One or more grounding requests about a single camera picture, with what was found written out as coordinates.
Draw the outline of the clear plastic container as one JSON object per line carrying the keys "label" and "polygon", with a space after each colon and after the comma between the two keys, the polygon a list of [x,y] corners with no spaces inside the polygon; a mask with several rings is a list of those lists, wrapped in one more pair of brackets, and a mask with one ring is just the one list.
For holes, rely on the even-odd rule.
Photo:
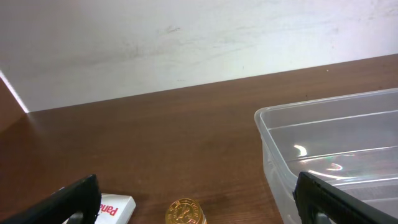
{"label": "clear plastic container", "polygon": [[254,120],[284,223],[300,223],[293,191],[303,171],[397,216],[396,89],[261,108]]}

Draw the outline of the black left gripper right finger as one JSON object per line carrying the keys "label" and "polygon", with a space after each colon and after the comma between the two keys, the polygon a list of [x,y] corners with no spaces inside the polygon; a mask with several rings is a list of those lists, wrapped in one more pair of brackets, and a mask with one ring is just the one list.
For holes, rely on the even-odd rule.
{"label": "black left gripper right finger", "polygon": [[397,224],[397,218],[308,172],[299,173],[293,196],[303,224]]}

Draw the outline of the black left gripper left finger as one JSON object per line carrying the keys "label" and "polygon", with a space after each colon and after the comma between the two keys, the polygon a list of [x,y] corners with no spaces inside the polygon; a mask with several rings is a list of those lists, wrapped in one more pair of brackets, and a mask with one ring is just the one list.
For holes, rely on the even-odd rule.
{"label": "black left gripper left finger", "polygon": [[97,176],[91,174],[63,187],[39,203],[2,223],[87,223],[94,224],[101,204]]}

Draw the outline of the white Panadol medicine box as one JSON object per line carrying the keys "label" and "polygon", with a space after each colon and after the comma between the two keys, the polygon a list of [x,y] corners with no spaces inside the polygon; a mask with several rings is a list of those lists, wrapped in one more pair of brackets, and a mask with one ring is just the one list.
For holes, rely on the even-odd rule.
{"label": "white Panadol medicine box", "polygon": [[135,208],[131,196],[102,194],[95,224],[127,224]]}

